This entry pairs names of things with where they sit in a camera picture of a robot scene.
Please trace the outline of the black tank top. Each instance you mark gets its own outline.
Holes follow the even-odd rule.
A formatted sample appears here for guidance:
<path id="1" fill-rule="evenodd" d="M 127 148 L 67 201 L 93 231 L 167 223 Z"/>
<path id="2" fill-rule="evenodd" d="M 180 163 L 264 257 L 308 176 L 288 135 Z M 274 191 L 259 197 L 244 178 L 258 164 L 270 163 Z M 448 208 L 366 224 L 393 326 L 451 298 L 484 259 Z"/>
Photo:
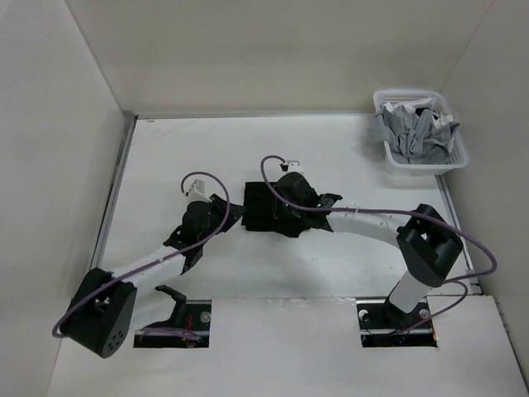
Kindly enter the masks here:
<path id="1" fill-rule="evenodd" d="M 265 182 L 246 182 L 241 225 L 248 232 L 272 232 L 272 207 L 275 197 Z"/>

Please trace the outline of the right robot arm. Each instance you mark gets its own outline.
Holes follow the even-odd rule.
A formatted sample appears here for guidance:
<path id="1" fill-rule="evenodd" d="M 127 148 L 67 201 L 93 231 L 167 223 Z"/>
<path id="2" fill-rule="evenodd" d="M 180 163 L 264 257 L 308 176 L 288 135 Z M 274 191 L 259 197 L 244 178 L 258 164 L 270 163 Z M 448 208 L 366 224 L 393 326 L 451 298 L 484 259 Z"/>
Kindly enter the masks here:
<path id="1" fill-rule="evenodd" d="M 398 248 L 407 270 L 384 301 L 381 314 L 386 328 L 410 325 L 413 310 L 432 290 L 444 284 L 463 249 L 458 235 L 443 227 L 444 219 L 431 206 L 421 204 L 417 212 L 433 218 L 411 217 L 407 222 L 387 214 L 364 214 L 345 205 L 338 194 L 317 194 L 297 172 L 287 173 L 273 191 L 285 201 L 284 209 L 306 226 L 326 232 L 360 235 Z"/>

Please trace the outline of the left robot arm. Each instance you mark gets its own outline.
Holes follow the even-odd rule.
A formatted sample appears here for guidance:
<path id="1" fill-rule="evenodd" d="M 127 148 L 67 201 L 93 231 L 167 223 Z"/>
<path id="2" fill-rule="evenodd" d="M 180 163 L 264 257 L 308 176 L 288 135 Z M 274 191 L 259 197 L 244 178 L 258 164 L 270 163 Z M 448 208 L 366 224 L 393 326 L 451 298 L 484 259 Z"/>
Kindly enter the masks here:
<path id="1" fill-rule="evenodd" d="M 180 225 L 147 257 L 115 270 L 90 270 L 53 334 L 101 358 L 113 355 L 128 334 L 140 347 L 158 338 L 177 347 L 202 342 L 204 333 L 193 330 L 186 296 L 167 282 L 190 271 L 202 259 L 205 244 L 230 230 L 243 212 L 215 194 L 189 202 Z"/>

